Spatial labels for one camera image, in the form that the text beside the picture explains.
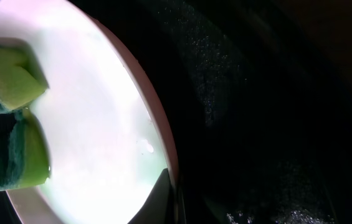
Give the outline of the white pink plate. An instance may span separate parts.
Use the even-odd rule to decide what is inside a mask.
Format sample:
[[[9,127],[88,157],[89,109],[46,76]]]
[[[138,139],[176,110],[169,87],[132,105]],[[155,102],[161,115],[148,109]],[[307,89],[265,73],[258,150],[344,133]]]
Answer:
[[[45,184],[7,194],[23,223],[128,223],[178,159],[166,113],[126,46],[66,0],[0,0],[0,44],[27,44],[48,84],[30,110]]]

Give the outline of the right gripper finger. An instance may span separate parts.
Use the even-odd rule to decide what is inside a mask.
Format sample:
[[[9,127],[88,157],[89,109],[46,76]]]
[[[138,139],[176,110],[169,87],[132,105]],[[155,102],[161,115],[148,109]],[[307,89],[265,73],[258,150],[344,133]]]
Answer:
[[[175,224],[174,194],[168,169],[163,169],[152,191],[128,224]]]

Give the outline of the green scouring sponge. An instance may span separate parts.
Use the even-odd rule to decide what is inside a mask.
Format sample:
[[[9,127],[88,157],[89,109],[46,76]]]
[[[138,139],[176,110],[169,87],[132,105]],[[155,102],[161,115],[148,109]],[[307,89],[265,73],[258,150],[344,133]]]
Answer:
[[[40,185],[50,176],[44,137],[28,109],[46,89],[32,54],[0,46],[0,191]]]

